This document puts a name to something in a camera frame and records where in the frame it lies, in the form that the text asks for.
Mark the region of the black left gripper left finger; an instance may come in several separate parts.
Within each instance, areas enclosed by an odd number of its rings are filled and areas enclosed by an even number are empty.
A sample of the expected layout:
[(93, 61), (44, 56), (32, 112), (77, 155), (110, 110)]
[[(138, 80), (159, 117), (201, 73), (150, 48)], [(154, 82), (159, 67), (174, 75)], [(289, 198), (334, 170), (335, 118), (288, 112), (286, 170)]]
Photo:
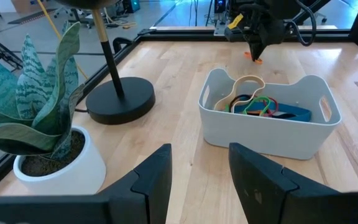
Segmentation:
[(106, 224), (166, 224), (172, 187), (172, 145), (163, 144), (99, 194)]

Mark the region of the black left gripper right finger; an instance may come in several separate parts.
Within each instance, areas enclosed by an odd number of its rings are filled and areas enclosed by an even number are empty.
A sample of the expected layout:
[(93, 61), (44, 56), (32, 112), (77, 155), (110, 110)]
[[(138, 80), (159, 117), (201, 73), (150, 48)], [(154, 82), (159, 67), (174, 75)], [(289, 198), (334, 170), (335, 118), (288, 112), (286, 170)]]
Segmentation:
[(249, 224), (347, 224), (334, 189), (236, 142), (229, 166)]

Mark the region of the orange rubber band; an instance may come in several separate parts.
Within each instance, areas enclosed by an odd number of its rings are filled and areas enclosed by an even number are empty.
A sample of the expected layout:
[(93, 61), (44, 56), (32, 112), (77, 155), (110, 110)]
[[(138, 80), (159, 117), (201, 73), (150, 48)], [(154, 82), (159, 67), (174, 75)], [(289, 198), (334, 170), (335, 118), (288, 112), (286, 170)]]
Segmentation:
[[(250, 53), (250, 52), (244, 52), (244, 57), (252, 60), (252, 57), (251, 57), (251, 53)], [(257, 63), (257, 64), (259, 64), (259, 65), (262, 65), (262, 64), (263, 64), (263, 60), (262, 60), (262, 59), (255, 59), (255, 60), (252, 60), (252, 61), (255, 62), (255, 63)]]

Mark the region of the white plastic bin with handles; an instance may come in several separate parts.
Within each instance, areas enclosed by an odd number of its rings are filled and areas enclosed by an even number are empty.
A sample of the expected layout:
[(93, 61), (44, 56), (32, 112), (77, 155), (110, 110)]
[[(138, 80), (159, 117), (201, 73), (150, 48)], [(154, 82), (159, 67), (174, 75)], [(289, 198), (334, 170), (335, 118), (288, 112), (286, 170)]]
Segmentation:
[(238, 142), (259, 153), (305, 160), (314, 156), (341, 122), (328, 84), (317, 75), (304, 76), (290, 85), (267, 83), (261, 93), (280, 105), (309, 110), (309, 122), (215, 110), (215, 104), (231, 93), (234, 83), (222, 68), (211, 70), (206, 78), (198, 105), (203, 137), (209, 144), (228, 147)]

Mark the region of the thin green rubber band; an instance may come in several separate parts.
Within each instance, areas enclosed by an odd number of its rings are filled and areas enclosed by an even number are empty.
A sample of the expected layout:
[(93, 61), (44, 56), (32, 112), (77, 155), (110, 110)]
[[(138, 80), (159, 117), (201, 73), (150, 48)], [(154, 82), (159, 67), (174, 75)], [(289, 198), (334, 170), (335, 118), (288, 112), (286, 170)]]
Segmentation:
[(264, 108), (259, 111), (258, 115), (263, 116), (266, 113), (266, 111), (269, 109), (269, 106), (271, 104), (270, 98), (266, 97), (266, 96), (258, 96), (256, 98), (253, 98), (250, 101), (250, 103), (245, 107), (245, 109), (242, 113), (249, 114), (250, 113), (249, 108), (251, 108), (253, 104), (260, 103), (260, 102), (262, 102), (264, 104)]

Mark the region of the red rubber band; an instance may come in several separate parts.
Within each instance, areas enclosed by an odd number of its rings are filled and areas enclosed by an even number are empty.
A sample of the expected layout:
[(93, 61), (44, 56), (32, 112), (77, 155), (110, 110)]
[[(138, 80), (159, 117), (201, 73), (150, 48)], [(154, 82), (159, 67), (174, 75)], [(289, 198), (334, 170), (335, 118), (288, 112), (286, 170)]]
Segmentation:
[(262, 116), (272, 117), (278, 111), (278, 102), (275, 99), (269, 97), (269, 102), (264, 100), (263, 103), (266, 110)]

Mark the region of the blue tray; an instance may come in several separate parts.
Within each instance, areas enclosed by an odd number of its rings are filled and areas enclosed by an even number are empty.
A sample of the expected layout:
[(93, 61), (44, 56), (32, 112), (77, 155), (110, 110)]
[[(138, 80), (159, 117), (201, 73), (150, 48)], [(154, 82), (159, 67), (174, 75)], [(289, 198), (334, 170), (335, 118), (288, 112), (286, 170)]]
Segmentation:
[[(263, 108), (264, 108), (264, 104), (262, 102), (255, 103), (252, 105), (251, 108), (249, 108), (249, 111), (250, 111), (249, 115), (258, 116), (259, 111), (262, 110)], [(290, 118), (288, 120), (302, 121), (302, 122), (310, 122), (311, 121), (312, 112), (310, 110), (300, 108), (297, 106), (291, 106), (291, 105), (279, 103), (278, 111), (274, 115), (279, 115), (279, 114), (283, 114), (283, 113), (291, 113), (291, 114), (296, 115), (296, 117)]]

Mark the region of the yellow tag on gripper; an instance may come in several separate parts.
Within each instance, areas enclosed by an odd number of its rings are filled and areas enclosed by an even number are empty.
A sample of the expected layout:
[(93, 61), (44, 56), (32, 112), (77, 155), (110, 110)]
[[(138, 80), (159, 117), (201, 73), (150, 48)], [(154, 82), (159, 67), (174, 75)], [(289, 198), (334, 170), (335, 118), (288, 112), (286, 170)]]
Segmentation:
[(242, 15), (242, 13), (239, 13), (234, 20), (227, 25), (228, 29), (234, 29), (235, 27), (237, 27), (237, 25), (240, 23), (240, 21), (244, 18), (244, 16)]

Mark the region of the white round plant pot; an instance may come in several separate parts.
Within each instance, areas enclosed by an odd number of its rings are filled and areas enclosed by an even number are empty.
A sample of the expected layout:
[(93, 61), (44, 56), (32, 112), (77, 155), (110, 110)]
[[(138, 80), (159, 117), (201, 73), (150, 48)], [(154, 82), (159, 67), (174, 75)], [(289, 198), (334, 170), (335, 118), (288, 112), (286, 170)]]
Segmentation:
[(35, 195), (89, 195), (95, 194), (106, 176), (106, 165), (89, 132), (81, 126), (73, 131), (85, 137), (81, 153), (64, 168), (45, 176), (32, 177), (22, 172), (25, 156), (14, 160), (13, 172), (17, 179)]

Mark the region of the white globe table lamp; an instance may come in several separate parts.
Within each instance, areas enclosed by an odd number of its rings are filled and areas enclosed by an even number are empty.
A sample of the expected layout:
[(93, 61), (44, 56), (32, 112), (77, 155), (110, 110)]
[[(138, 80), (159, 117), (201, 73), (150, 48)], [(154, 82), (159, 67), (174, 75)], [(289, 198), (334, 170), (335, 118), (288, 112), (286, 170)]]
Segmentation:
[(110, 0), (56, 0), (60, 4), (89, 9), (102, 46), (111, 80), (94, 88), (86, 96), (90, 117), (101, 124), (124, 124), (148, 113), (155, 104), (153, 84), (140, 77), (119, 77), (100, 9)]

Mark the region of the black computer with blue light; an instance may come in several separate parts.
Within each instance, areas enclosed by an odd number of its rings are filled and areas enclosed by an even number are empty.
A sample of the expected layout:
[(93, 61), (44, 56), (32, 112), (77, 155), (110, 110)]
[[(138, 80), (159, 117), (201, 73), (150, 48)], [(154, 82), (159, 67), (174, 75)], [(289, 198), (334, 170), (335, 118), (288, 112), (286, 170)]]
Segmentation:
[(122, 0), (124, 11), (128, 13), (135, 13), (140, 9), (139, 0)]

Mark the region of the green snake plant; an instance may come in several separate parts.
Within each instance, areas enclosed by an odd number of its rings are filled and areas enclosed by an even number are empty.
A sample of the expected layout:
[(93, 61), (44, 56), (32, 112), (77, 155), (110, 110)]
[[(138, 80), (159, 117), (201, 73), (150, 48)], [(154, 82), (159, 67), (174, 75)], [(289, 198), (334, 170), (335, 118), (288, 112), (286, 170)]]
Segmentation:
[(83, 85), (74, 55), (80, 24), (65, 23), (55, 56), (44, 68), (30, 36), (22, 45), (19, 76), (0, 64), (0, 150), (60, 160), (71, 150), (73, 113)]

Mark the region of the brown cardboard box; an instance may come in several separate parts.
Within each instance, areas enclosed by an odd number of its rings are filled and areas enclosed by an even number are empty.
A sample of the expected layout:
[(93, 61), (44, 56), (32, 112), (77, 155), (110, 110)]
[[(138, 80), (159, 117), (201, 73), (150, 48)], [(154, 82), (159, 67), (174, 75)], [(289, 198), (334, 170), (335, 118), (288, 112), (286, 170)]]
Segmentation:
[(41, 11), (38, 0), (11, 0), (17, 13), (24, 14)]

